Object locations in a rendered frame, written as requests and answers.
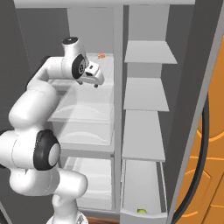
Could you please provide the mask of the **orange wooden cupboards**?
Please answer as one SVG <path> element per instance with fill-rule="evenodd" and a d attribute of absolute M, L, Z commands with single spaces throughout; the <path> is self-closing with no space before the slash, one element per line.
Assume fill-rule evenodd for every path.
<path fill-rule="evenodd" d="M 177 224 L 224 224 L 224 37 L 209 87 L 206 164 L 191 204 Z"/>

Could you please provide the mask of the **grey fridge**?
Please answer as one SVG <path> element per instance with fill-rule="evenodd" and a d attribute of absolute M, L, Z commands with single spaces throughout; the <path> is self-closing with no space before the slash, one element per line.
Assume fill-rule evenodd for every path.
<path fill-rule="evenodd" d="M 96 31 L 96 41 L 84 38 L 88 53 L 103 50 L 114 56 L 114 89 L 112 116 L 107 122 L 65 121 L 77 123 L 113 123 L 110 145 L 61 143 L 69 156 L 88 158 L 95 152 L 100 155 L 111 153 L 115 165 L 112 181 L 115 184 L 113 202 L 121 209 L 123 168 L 123 136 L 127 110 L 124 108 L 126 82 L 128 78 L 160 78 L 169 111 L 157 111 L 164 145 L 164 155 L 170 142 L 178 85 L 183 70 L 187 38 L 192 23 L 195 0 L 15 0 L 19 9 L 67 10 L 69 31 L 86 34 L 88 28 Z M 177 63 L 136 63 L 125 61 L 129 40 L 165 41 Z M 165 161 L 163 166 L 165 184 Z"/>

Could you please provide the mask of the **white fridge drawer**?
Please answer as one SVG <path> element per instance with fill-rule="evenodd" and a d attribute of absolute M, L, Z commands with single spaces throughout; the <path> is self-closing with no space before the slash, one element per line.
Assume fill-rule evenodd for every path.
<path fill-rule="evenodd" d="M 64 169 L 79 172 L 87 177 L 87 191 L 77 199 L 79 207 L 107 211 L 114 209 L 110 159 L 63 157 L 61 164 Z"/>

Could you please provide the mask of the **grey fridge shelf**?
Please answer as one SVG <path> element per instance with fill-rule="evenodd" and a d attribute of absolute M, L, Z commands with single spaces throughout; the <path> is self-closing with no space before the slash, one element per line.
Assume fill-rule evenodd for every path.
<path fill-rule="evenodd" d="M 128 78 L 124 97 L 125 109 L 169 111 L 160 78 Z"/>
<path fill-rule="evenodd" d="M 172 50 L 165 41 L 129 40 L 125 55 L 127 63 L 176 64 Z"/>
<path fill-rule="evenodd" d="M 165 161 L 157 111 L 126 111 L 122 157 L 143 161 Z"/>

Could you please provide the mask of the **dark grey fridge door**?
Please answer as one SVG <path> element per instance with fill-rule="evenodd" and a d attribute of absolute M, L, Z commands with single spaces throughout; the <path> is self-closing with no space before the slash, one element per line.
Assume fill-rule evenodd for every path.
<path fill-rule="evenodd" d="M 65 9 L 17 9 L 0 0 L 0 131 L 11 128 L 8 114 L 45 56 L 63 54 L 69 36 Z"/>

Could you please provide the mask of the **clear fridge drawer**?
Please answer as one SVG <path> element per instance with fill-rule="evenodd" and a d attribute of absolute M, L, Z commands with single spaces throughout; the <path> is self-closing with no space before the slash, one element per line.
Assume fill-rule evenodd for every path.
<path fill-rule="evenodd" d="M 71 87 L 61 98 L 50 121 L 100 121 L 110 120 L 113 111 L 112 87 L 92 85 Z"/>
<path fill-rule="evenodd" d="M 61 143 L 110 145 L 114 124 L 111 122 L 53 122 Z"/>

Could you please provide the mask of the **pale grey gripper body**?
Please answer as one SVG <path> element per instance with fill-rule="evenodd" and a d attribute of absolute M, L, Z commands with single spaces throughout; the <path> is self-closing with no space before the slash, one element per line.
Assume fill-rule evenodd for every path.
<path fill-rule="evenodd" d="M 98 70 L 96 73 L 85 72 L 77 81 L 93 85 L 102 85 L 104 82 L 104 76 L 101 70 Z"/>

